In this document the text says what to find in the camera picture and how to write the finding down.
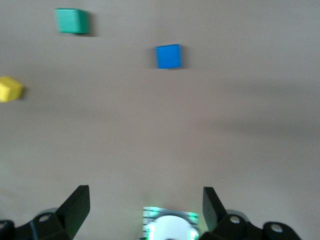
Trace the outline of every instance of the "green cube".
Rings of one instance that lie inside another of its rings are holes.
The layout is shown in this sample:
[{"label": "green cube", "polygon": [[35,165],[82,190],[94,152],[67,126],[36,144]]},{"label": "green cube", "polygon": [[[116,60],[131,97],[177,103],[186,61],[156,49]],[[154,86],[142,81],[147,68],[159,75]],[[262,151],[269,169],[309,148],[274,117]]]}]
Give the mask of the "green cube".
[{"label": "green cube", "polygon": [[54,13],[57,30],[60,33],[89,33],[89,14],[87,12],[76,8],[56,8]]}]

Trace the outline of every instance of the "black plastic part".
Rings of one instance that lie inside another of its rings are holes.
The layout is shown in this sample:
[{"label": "black plastic part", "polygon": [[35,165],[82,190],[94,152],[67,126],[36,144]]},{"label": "black plastic part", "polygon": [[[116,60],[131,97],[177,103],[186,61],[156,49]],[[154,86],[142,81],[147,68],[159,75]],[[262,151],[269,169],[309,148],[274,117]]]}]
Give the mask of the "black plastic part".
[{"label": "black plastic part", "polygon": [[[278,225],[282,228],[282,232],[276,232],[272,229],[272,225]],[[296,232],[286,224],[281,222],[266,222],[263,225],[264,237],[267,240],[301,240]]]},{"label": "black plastic part", "polygon": [[89,211],[89,186],[79,186],[54,213],[42,213],[17,228],[10,220],[0,221],[0,240],[72,240]]},{"label": "black plastic part", "polygon": [[[199,240],[301,240],[286,224],[267,222],[263,229],[260,229],[241,216],[227,214],[212,187],[203,189],[202,210],[209,232],[204,233]],[[237,217],[236,221],[231,221],[232,216]]]},{"label": "black plastic part", "polygon": [[203,188],[202,212],[209,232],[212,232],[227,215],[225,207],[212,187]]},{"label": "black plastic part", "polygon": [[9,240],[14,236],[15,224],[10,220],[1,220],[0,221],[0,240]]},{"label": "black plastic part", "polygon": [[[233,223],[231,217],[237,217],[239,223]],[[213,230],[213,235],[228,240],[241,240],[246,234],[247,222],[238,215],[226,215]]]},{"label": "black plastic part", "polygon": [[58,208],[55,214],[58,216],[65,230],[74,238],[89,212],[89,186],[81,185]]}]

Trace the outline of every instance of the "blue cube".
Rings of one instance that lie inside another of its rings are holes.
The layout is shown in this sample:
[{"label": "blue cube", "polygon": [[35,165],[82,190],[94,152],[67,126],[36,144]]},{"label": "blue cube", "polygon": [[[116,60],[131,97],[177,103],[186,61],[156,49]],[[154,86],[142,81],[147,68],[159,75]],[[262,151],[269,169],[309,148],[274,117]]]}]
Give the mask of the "blue cube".
[{"label": "blue cube", "polygon": [[157,46],[155,48],[156,61],[159,69],[181,67],[181,48],[179,44]]},{"label": "blue cube", "polygon": [[60,33],[89,33],[89,14],[87,12],[76,8],[57,8],[54,13],[57,30]]}]

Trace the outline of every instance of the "cube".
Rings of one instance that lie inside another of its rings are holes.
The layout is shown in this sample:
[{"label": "cube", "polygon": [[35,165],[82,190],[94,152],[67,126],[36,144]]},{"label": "cube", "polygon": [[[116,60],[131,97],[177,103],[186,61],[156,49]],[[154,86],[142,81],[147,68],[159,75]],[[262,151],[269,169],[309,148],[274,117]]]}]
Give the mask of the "cube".
[{"label": "cube", "polygon": [[86,11],[76,8],[56,8],[54,13],[57,30],[60,33],[89,33],[89,14]]},{"label": "cube", "polygon": [[0,102],[5,103],[21,96],[24,86],[11,76],[0,77]]},{"label": "cube", "polygon": [[157,46],[155,48],[156,62],[159,69],[181,67],[181,48],[179,44]]}]

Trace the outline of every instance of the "yellow cube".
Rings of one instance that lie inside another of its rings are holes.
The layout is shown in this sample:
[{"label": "yellow cube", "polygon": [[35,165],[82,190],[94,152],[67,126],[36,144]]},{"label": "yellow cube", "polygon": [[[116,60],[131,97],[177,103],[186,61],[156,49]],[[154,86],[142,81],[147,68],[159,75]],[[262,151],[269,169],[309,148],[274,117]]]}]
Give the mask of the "yellow cube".
[{"label": "yellow cube", "polygon": [[0,77],[0,102],[5,103],[21,96],[24,86],[10,76]]}]

